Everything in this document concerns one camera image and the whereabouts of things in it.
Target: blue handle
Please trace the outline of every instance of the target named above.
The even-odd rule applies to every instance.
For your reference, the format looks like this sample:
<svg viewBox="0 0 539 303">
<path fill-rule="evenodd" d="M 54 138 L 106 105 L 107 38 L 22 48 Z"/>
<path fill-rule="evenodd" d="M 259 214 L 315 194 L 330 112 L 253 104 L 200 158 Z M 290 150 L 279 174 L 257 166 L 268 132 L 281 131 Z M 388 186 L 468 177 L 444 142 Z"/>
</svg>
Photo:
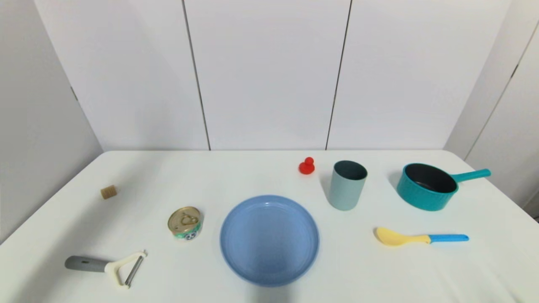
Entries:
<svg viewBox="0 0 539 303">
<path fill-rule="evenodd" d="M 431 243 L 433 242 L 461 242 L 468 241 L 467 235 L 429 235 Z"/>
<path fill-rule="evenodd" d="M 481 169 L 481 170 L 477 170 L 477 171 L 471 171 L 469 173 L 451 175 L 451 177 L 453 177 L 455 182 L 458 183 L 458 182 L 462 182 L 462 181 L 468 181 L 468 180 L 471 180 L 471 179 L 488 177 L 490 175 L 491 175 L 490 170 Z"/>
</svg>

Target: cup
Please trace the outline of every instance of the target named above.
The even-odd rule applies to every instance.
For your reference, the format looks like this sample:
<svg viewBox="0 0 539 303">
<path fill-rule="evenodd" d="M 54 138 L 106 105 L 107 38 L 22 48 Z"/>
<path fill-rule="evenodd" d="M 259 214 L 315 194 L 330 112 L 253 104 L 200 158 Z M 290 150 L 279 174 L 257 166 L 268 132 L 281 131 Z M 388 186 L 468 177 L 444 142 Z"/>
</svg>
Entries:
<svg viewBox="0 0 539 303">
<path fill-rule="evenodd" d="M 360 198 L 367 170 L 359 163 L 343 160 L 333 166 L 329 203 L 339 210 L 351 210 Z"/>
</svg>

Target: gray handle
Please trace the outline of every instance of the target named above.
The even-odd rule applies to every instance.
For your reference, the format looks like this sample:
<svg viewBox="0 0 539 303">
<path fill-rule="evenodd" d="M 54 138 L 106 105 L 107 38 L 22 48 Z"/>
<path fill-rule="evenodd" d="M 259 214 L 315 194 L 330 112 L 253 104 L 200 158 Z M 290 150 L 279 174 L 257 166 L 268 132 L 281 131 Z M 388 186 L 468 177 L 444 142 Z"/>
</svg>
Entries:
<svg viewBox="0 0 539 303">
<path fill-rule="evenodd" d="M 105 272 L 108 261 L 86 257 L 71 256 L 66 260 L 65 266 L 70 270 Z"/>
</svg>

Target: blue plate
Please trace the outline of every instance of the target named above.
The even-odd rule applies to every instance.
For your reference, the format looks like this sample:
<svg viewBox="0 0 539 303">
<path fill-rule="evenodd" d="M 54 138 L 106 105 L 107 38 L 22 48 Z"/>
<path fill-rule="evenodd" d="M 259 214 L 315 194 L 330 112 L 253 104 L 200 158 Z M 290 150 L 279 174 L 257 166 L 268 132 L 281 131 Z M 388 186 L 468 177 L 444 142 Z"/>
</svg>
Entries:
<svg viewBox="0 0 539 303">
<path fill-rule="evenodd" d="M 221 228 L 221 252 L 245 280 L 276 287 L 301 277 L 318 252 L 318 229 L 309 212 L 281 196 L 238 204 Z"/>
</svg>

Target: can lid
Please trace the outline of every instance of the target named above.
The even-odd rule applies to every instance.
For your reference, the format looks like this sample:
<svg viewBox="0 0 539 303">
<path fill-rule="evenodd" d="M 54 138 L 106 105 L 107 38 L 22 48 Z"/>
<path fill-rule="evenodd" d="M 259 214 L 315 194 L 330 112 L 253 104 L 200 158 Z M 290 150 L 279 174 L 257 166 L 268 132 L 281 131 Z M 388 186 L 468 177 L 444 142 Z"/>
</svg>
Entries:
<svg viewBox="0 0 539 303">
<path fill-rule="evenodd" d="M 198 209 L 192 206 L 180 208 L 170 216 L 169 230 L 175 235 L 188 232 L 197 226 L 200 216 Z"/>
</svg>

